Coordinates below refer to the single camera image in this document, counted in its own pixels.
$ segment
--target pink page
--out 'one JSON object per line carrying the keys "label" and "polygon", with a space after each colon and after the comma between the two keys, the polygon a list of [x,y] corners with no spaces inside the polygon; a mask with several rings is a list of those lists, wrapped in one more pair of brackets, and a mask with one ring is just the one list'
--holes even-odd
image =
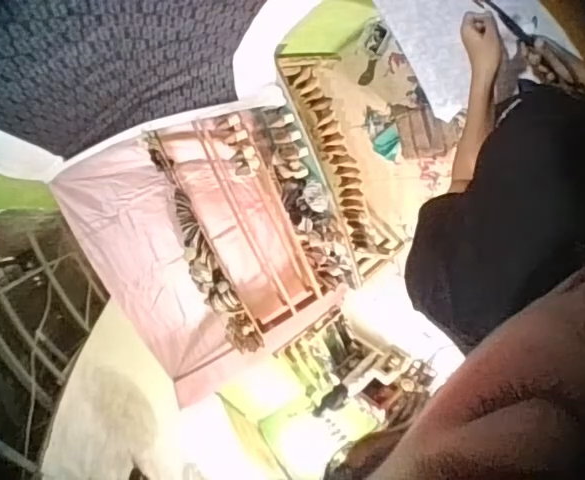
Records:
{"label": "pink page", "polygon": [[[177,162],[188,162],[182,169],[186,173],[201,165],[205,157],[197,141],[179,141],[166,148],[173,151]],[[217,150],[224,158],[233,153],[222,144]],[[259,275],[254,255],[238,235],[227,204],[224,208],[220,201],[222,194],[212,192],[215,184],[210,171],[207,175],[205,169],[202,172],[197,176],[191,173],[187,182],[197,184],[193,195],[195,204],[199,197],[203,201],[196,208],[205,210],[201,211],[205,228],[222,250],[223,261],[227,259],[228,270],[236,275],[237,288],[255,308],[267,312],[279,300]],[[216,391],[242,369],[279,349],[342,298],[342,290],[327,295],[265,334],[265,349],[240,355],[226,342],[222,319],[203,303],[204,296],[190,278],[174,215],[172,187],[143,148],[129,142],[105,150],[63,171],[51,189],[104,285],[166,372],[177,380],[182,406]],[[237,192],[241,208],[249,212],[250,221],[254,220],[258,241],[270,252],[273,268],[290,291],[299,291],[300,280],[286,265],[281,240],[268,225],[271,220],[264,206],[259,205],[247,182],[238,185]]]}

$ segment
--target green wall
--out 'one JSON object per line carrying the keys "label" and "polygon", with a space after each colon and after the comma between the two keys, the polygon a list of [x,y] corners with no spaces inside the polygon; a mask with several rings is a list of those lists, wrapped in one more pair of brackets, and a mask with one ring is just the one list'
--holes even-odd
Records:
{"label": "green wall", "polygon": [[0,210],[58,210],[50,189],[43,182],[0,175]]}
{"label": "green wall", "polygon": [[288,33],[282,53],[336,53],[377,16],[372,0],[323,0]]}

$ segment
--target hand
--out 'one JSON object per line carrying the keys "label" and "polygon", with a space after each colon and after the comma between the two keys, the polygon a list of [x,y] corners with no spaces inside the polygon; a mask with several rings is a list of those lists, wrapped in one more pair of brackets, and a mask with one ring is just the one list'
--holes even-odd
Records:
{"label": "hand", "polygon": [[503,57],[503,40],[491,13],[468,12],[463,17],[461,39],[468,52],[472,75],[493,82]]}
{"label": "hand", "polygon": [[522,44],[521,52],[545,83],[585,86],[585,62],[549,38],[538,36],[534,48]]}

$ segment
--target gray fabric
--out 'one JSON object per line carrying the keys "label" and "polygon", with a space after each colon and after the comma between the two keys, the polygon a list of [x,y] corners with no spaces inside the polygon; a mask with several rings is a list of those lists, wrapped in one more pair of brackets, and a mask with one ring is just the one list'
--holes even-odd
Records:
{"label": "gray fabric", "polygon": [[232,56],[264,3],[0,1],[0,130],[67,158],[234,101]]}

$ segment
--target wrist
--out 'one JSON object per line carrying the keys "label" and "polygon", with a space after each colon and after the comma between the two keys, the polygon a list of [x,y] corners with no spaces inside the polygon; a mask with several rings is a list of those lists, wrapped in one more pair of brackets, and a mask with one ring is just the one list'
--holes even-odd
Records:
{"label": "wrist", "polygon": [[494,92],[496,73],[472,70],[471,88],[477,93],[491,95]]}

